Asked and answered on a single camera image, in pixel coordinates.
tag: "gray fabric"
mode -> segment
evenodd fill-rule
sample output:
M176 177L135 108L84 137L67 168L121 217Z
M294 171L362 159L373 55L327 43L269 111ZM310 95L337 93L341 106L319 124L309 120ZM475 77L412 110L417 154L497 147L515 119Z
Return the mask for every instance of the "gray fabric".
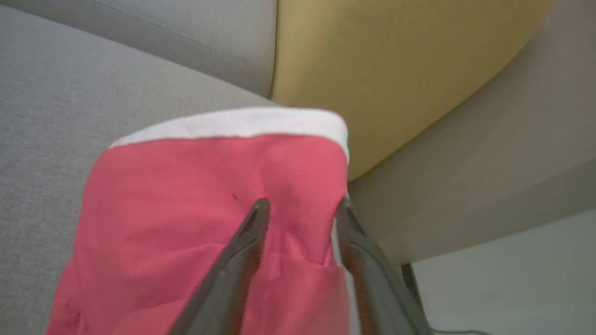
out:
M0 0L268 96L277 0Z
M41 334L94 160L182 115L273 103L218 79L0 6L0 334Z

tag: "beige armrest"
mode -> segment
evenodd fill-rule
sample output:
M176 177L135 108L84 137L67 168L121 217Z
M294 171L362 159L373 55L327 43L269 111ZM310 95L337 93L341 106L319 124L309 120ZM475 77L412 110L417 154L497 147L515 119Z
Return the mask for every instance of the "beige armrest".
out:
M592 0L555 1L497 78L352 182L359 219L392 261L596 208L595 16Z
M280 0L272 99L334 110L351 179L495 76L549 0Z

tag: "sofa cushion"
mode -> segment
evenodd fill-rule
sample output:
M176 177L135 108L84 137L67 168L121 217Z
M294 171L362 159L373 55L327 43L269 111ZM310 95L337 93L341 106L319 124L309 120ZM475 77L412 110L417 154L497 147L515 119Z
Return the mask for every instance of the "sofa cushion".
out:
M0 0L268 96L277 0Z
M0 333L41 334L85 179L116 139L182 115L272 102L0 5Z
M491 80L550 2L280 0L271 98L343 116L355 179Z

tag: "yellow cushion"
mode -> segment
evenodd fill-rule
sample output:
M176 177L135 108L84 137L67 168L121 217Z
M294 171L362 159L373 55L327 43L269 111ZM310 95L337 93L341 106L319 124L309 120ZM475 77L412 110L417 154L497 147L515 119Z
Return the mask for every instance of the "yellow cushion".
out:
M341 114L350 179L494 77L550 0L280 0L272 99Z

